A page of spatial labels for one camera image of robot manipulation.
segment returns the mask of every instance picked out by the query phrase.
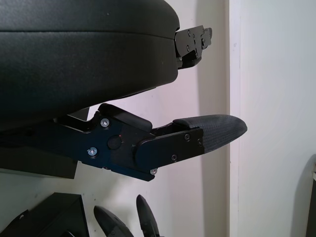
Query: curved black part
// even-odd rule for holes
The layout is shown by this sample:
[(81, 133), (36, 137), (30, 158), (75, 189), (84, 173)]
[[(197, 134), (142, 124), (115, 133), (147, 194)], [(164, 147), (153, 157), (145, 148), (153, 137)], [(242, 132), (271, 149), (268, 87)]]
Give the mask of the curved black part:
[(173, 121), (176, 124), (203, 129), (204, 152), (216, 150), (239, 138), (247, 131), (244, 121), (231, 115), (208, 115), (182, 118)]
[(93, 212), (95, 219), (106, 236), (133, 237), (128, 227), (109, 210), (101, 206), (95, 206)]
[(136, 199), (137, 212), (140, 222), (140, 227), (144, 233), (144, 237), (158, 237), (158, 225), (146, 200), (138, 195)]
[(0, 131), (173, 82), (178, 28), (164, 0), (0, 0)]

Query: bolt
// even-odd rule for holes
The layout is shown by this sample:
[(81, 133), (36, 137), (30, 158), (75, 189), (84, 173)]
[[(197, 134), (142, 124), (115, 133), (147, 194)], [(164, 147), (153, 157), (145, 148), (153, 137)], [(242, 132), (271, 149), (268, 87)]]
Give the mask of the bolt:
[(177, 155), (173, 155), (173, 156), (171, 157), (171, 160), (172, 160), (172, 162), (177, 162), (178, 156), (177, 156)]
[(102, 127), (108, 127), (110, 126), (110, 121), (107, 118), (104, 118), (101, 120), (101, 126)]
[(189, 141), (190, 140), (190, 135), (189, 134), (184, 135), (184, 140)]
[(88, 155), (91, 157), (95, 157), (98, 153), (98, 150), (95, 147), (91, 147), (89, 150), (87, 150)]
[(151, 174), (151, 175), (156, 175), (157, 172), (158, 172), (158, 169), (152, 169), (152, 170), (150, 171), (150, 174)]
[(198, 139), (197, 143), (201, 147), (203, 145), (203, 140), (202, 139)]

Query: metal bracket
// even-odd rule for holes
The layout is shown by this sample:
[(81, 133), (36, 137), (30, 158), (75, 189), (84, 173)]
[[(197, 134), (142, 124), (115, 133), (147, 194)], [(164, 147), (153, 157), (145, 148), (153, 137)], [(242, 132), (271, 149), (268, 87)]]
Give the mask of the metal bracket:
[[(192, 142), (184, 140), (186, 134), (192, 135)], [(202, 136), (202, 129), (190, 130), (174, 123), (152, 129), (149, 121), (103, 104), (90, 121), (64, 116), (2, 133), (0, 141), (44, 150), (150, 181), (157, 168), (172, 163), (169, 154), (179, 154), (178, 161), (203, 154), (204, 148), (195, 144)]]
[(202, 51), (211, 45), (212, 29), (203, 26), (176, 32), (175, 47), (178, 69), (190, 68), (202, 59)]

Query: black leather cushion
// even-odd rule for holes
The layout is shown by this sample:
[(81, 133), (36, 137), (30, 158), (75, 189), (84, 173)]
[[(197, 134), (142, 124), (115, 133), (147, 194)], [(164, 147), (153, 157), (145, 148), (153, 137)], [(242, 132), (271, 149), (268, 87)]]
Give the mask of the black leather cushion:
[(173, 82), (163, 0), (0, 0), (0, 131)]
[(173, 39), (175, 11), (163, 0), (0, 0), (0, 31), (130, 32)]

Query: black plastic piece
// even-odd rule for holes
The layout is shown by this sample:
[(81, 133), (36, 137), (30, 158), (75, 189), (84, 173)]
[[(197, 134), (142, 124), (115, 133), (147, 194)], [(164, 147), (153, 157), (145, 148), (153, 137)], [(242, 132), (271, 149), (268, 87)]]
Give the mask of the black plastic piece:
[(202, 59), (202, 51), (211, 45), (212, 29), (198, 26), (179, 31), (175, 36), (178, 69), (190, 68)]
[(308, 215), (308, 224), (306, 237), (314, 237), (316, 233), (316, 180), (313, 182), (313, 190), (310, 204), (310, 211)]
[(147, 201), (138, 195), (136, 199), (140, 227), (144, 237), (159, 237), (158, 225)]
[(152, 170), (204, 154), (203, 129), (181, 131), (143, 140), (137, 147), (135, 160), (138, 167)]
[(95, 219), (107, 237), (133, 237), (128, 227), (109, 210), (95, 206)]
[(176, 124), (201, 128), (205, 153), (216, 150), (239, 138), (247, 131), (244, 121), (229, 115), (208, 115), (193, 118), (182, 118), (173, 121)]
[(26, 146), (1, 146), (0, 172), (74, 179), (77, 160)]
[(89, 237), (81, 195), (54, 193), (29, 213), (20, 214), (0, 237)]
[(102, 114), (109, 114), (111, 117), (145, 132), (150, 132), (153, 129), (153, 125), (150, 121), (131, 114), (114, 105), (104, 103), (100, 105), (98, 110)]

